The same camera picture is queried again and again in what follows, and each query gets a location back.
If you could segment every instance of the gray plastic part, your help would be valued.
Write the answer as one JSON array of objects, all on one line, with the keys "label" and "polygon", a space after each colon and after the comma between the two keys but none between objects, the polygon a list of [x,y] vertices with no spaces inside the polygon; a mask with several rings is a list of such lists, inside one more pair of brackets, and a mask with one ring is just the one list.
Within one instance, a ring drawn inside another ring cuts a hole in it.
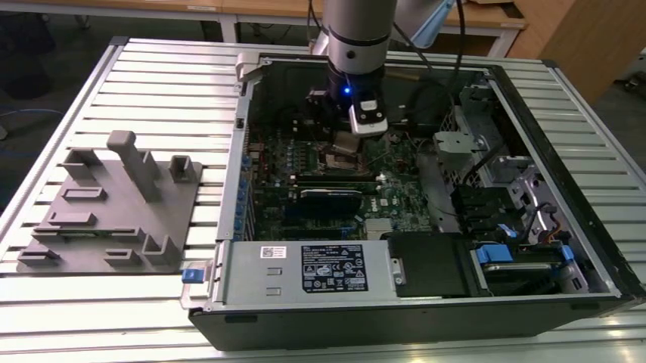
[{"label": "gray plastic part", "polygon": [[63,192],[63,199],[67,201],[75,200],[104,200],[108,194],[101,187],[97,188],[69,188]]},{"label": "gray plastic part", "polygon": [[188,157],[176,158],[176,165],[183,166],[181,170],[187,171],[183,175],[188,176],[176,183],[171,163],[155,162],[148,152],[139,152],[129,143],[135,139],[129,132],[119,132],[117,136],[125,136],[121,139],[125,142],[115,144],[125,146],[116,148],[125,154],[129,166],[139,162],[139,172],[159,191],[159,200],[144,199],[127,163],[101,162],[92,157],[96,155],[91,150],[71,150],[68,164],[76,164],[72,169],[85,168],[87,172],[80,172],[83,178],[71,176],[64,181],[48,214],[31,234],[35,240],[19,257],[19,272],[167,274],[179,271],[201,164],[192,163]]},{"label": "gray plastic part", "polygon": [[155,185],[155,177],[143,163],[141,155],[135,147],[136,138],[132,131],[112,131],[108,137],[108,149],[117,153],[123,162],[123,168],[139,189],[139,193],[143,195],[143,199],[147,202],[153,202],[161,196]]},{"label": "gray plastic part", "polygon": [[68,157],[64,158],[61,166],[68,171],[72,178],[79,181],[93,180],[89,168],[101,165],[101,161],[92,149],[73,149]]},{"label": "gray plastic part", "polygon": [[196,181],[195,169],[188,156],[175,155],[171,158],[168,171],[175,183],[193,183]]},{"label": "gray plastic part", "polygon": [[176,249],[169,236],[164,237],[159,245],[155,238],[148,235],[143,242],[141,254],[152,265],[173,265],[181,260],[181,252]]},{"label": "gray plastic part", "polygon": [[20,261],[32,267],[52,267],[59,263],[60,256],[56,255],[52,250],[24,250],[19,255]]},{"label": "gray plastic part", "polygon": [[57,213],[49,215],[51,225],[95,225],[97,217],[91,212]]},{"label": "gray plastic part", "polygon": [[112,267],[128,267],[141,264],[141,258],[131,248],[109,248],[105,250],[105,262]]}]

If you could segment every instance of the table leg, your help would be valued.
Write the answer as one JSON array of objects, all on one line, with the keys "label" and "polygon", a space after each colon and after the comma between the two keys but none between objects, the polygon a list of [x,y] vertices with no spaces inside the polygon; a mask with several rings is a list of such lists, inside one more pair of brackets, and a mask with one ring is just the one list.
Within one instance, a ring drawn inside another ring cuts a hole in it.
[{"label": "table leg", "polygon": [[220,14],[221,38],[224,43],[237,43],[236,23],[237,18],[235,14]]},{"label": "table leg", "polygon": [[507,56],[507,52],[514,45],[518,33],[518,29],[503,29],[499,37],[495,39],[487,57],[504,58]]}]

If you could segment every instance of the warning label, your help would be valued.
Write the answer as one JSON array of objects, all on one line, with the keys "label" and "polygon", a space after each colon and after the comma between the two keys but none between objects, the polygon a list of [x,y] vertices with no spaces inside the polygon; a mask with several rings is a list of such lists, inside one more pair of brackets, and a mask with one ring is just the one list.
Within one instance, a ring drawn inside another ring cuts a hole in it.
[{"label": "warning label", "polygon": [[367,273],[360,244],[303,246],[306,293],[367,291]]}]

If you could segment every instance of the blue tab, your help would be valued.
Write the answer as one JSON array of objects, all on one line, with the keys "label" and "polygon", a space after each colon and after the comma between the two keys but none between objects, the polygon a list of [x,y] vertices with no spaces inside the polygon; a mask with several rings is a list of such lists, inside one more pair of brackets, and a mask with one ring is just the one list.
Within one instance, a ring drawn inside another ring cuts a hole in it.
[{"label": "blue tab", "polygon": [[518,233],[515,233],[515,231],[511,228],[508,228],[507,225],[499,224],[498,226],[504,231],[504,233],[507,234],[508,237],[511,237],[511,238],[518,237]]},{"label": "blue tab", "polygon": [[480,262],[480,264],[514,262],[506,244],[486,244],[475,250],[475,256],[478,257],[478,262]]},{"label": "blue tab", "polygon": [[201,284],[204,282],[204,270],[201,268],[187,268],[183,270],[181,282],[184,284]]},{"label": "blue tab", "polygon": [[560,253],[567,262],[574,261],[574,252],[570,246],[560,246]]}]

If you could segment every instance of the aluminum extrusion table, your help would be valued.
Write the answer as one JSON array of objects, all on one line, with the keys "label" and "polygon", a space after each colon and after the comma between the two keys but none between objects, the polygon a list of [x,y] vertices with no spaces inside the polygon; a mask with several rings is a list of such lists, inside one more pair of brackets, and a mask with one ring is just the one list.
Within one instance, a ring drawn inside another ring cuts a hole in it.
[{"label": "aluminum extrusion table", "polygon": [[[304,48],[116,39],[69,107],[0,218],[0,361],[335,360],[480,363],[646,361],[646,306],[575,321],[538,337],[304,351],[219,352],[180,308],[179,275],[25,278],[19,251],[67,174],[71,147],[103,147],[113,129],[137,133],[156,160],[188,154],[205,165],[184,261],[209,259],[237,94],[241,51],[303,54]],[[407,53],[391,58],[415,60]],[[432,56],[431,61],[452,61]],[[467,57],[499,64],[519,89],[631,267],[646,281],[646,178],[559,69],[538,60]],[[116,158],[108,150],[101,158]],[[196,285],[192,296],[205,295]]]}]

